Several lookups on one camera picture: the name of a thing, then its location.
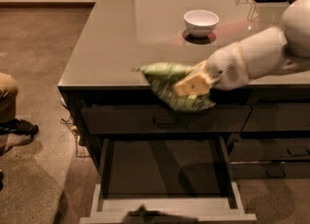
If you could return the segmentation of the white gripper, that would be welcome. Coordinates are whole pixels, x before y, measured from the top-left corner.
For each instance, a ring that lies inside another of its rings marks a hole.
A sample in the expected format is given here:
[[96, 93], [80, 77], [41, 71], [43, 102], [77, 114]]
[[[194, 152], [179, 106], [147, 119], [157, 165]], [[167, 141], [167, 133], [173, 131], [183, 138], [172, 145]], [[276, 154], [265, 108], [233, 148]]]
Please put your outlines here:
[[241, 54], [239, 43], [216, 50], [207, 61], [194, 65], [188, 77], [175, 83], [172, 86], [173, 92], [179, 97], [207, 94], [211, 87], [207, 71], [215, 80], [215, 89], [229, 91], [247, 85], [250, 77]]

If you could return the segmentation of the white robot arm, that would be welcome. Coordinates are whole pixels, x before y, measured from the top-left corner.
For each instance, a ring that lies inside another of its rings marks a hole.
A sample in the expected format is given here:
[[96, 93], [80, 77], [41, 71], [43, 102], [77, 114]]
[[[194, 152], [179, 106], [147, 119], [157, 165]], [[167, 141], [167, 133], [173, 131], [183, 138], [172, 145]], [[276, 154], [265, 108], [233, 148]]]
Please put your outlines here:
[[310, 0], [296, 0], [280, 24], [216, 50], [172, 86], [180, 97], [204, 95], [211, 88], [233, 90], [252, 80], [309, 69]]

